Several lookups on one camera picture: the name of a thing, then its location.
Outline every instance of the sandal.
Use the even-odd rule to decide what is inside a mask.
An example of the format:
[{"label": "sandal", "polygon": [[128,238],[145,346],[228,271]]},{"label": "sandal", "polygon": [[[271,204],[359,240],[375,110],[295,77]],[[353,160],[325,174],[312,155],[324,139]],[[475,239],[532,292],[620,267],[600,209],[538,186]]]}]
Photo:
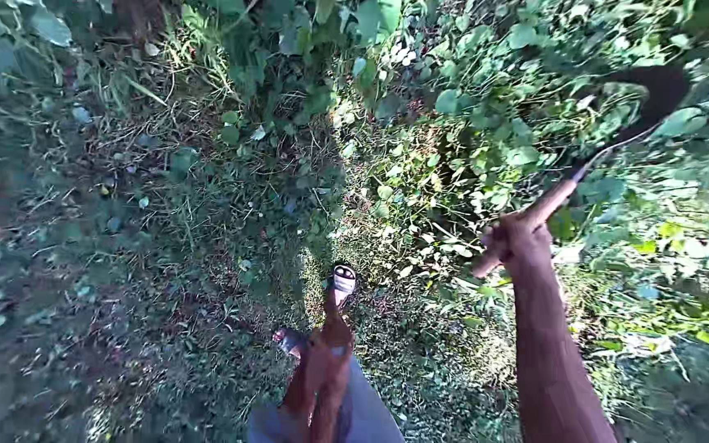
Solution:
[{"label": "sandal", "polygon": [[347,297],[357,288],[357,274],[348,266],[337,265],[332,268],[332,291],[336,307],[340,309]]},{"label": "sandal", "polygon": [[[279,328],[272,335],[272,341],[278,342],[278,347],[286,355],[299,358],[301,350],[308,344],[308,337],[292,328]],[[297,348],[297,353],[291,353],[295,348]]]}]

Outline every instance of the curved blade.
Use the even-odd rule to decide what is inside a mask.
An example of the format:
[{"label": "curved blade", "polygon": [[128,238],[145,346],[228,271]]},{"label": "curved blade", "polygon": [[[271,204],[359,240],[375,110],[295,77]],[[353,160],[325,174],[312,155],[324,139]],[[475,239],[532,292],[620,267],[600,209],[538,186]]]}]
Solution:
[{"label": "curved blade", "polygon": [[592,158],[574,168],[574,173],[571,175],[572,180],[581,180],[589,167],[607,152],[616,147],[642,140],[652,134],[665,118],[675,112],[691,89],[691,83],[685,78],[683,70],[676,66],[640,66],[605,75],[601,81],[644,86],[648,92],[647,100],[641,106],[639,120],[620,131],[612,143],[604,146]]}]

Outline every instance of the weed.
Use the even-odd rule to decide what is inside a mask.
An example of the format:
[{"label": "weed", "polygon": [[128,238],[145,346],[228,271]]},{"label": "weed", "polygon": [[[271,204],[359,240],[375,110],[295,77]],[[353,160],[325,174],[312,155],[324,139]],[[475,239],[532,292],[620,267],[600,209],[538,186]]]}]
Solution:
[{"label": "weed", "polygon": [[627,66],[696,86],[549,221],[569,324],[612,417],[699,374],[709,3],[120,3],[0,1],[0,441],[241,440],[337,261],[407,439],[518,441],[478,235],[636,117]]}]

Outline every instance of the sickle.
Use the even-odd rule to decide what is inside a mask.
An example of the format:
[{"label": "sickle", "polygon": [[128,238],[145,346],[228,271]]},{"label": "sickle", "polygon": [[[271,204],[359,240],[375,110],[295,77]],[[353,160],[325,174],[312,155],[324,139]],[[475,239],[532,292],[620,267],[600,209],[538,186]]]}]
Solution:
[{"label": "sickle", "polygon": [[[633,83],[647,88],[648,97],[641,106],[639,120],[623,129],[612,140],[589,158],[576,163],[567,173],[567,178],[557,182],[554,187],[544,192],[537,201],[523,210],[519,217],[530,226],[540,226],[555,213],[559,206],[574,192],[592,166],[617,148],[643,140],[663,123],[667,116],[675,111],[688,94],[691,84],[686,80],[682,69],[674,66],[642,66],[605,75],[600,81]],[[489,247],[478,258],[472,269],[472,275],[486,277],[500,263],[500,257],[509,251],[499,247]]]}]

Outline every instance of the blue shorts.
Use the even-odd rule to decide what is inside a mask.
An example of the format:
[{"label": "blue shorts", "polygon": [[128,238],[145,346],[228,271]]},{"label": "blue shorts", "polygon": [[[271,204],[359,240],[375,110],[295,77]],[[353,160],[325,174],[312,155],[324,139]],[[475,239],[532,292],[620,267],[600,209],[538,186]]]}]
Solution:
[{"label": "blue shorts", "polygon": [[[403,443],[396,420],[385,408],[377,391],[369,385],[360,365],[351,359],[349,384],[343,396],[336,422],[336,439],[340,443]],[[277,407],[254,408],[248,418],[250,443],[284,443],[301,441],[307,423]]]}]

